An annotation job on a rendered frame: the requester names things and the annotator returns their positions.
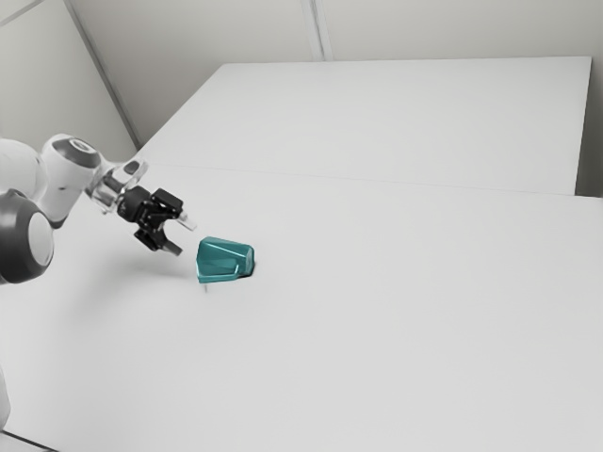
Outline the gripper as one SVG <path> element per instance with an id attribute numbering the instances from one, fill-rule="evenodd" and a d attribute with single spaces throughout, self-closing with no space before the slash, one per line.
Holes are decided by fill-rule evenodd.
<path id="1" fill-rule="evenodd" d="M 179 256 L 183 250 L 167 238 L 163 229 L 165 222 L 171 219 L 189 231 L 197 228 L 183 206 L 182 200 L 163 188 L 151 193 L 142 186 L 134 186 L 123 193 L 117 213 L 126 222 L 138 226 L 134 237 L 149 250 Z"/>

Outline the teal faceted mug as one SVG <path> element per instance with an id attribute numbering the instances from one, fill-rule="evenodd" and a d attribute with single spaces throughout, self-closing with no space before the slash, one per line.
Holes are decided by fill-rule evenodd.
<path id="1" fill-rule="evenodd" d="M 198 245 L 196 272 L 198 282 L 225 283 L 251 277 L 255 268 L 251 245 L 208 236 Z"/>

